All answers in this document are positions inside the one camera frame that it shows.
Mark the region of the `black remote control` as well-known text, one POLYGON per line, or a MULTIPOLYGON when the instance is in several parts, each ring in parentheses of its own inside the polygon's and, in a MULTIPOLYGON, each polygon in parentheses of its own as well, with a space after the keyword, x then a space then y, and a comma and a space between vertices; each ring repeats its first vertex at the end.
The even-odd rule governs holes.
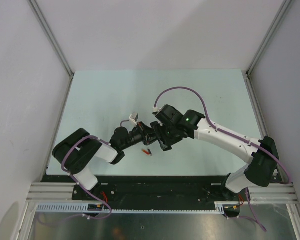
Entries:
POLYGON ((171 139, 168 136, 168 130, 164 125, 160 125, 157 121, 150 124, 154 130, 157 141, 159 142, 160 148, 166 152, 172 150, 171 139))

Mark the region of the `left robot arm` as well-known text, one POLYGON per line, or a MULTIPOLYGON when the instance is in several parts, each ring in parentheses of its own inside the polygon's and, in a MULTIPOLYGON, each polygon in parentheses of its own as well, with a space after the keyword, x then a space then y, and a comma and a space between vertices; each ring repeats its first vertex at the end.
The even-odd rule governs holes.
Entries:
POLYGON ((98 179, 89 168, 90 161, 96 157, 116 165, 125 156, 124 150, 139 143, 149 146, 158 140, 153 128, 138 122, 128 131, 120 126, 114 130, 109 142, 91 135, 80 128, 54 147, 52 156, 61 164, 61 169, 83 186, 83 194, 90 200, 100 196, 98 179))

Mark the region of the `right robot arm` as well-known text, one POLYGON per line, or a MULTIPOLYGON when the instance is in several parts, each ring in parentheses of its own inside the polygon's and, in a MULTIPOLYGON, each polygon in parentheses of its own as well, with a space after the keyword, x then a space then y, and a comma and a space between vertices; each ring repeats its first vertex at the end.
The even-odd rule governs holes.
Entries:
POLYGON ((263 139, 247 137, 209 122, 207 116, 194 110, 185 114, 168 104, 153 109, 158 122, 151 123, 160 147, 169 151, 185 138, 205 141, 240 158, 245 166, 226 176, 220 188, 221 196, 232 201, 239 192, 249 187, 266 188, 272 181, 279 158, 275 141, 268 136, 263 139))

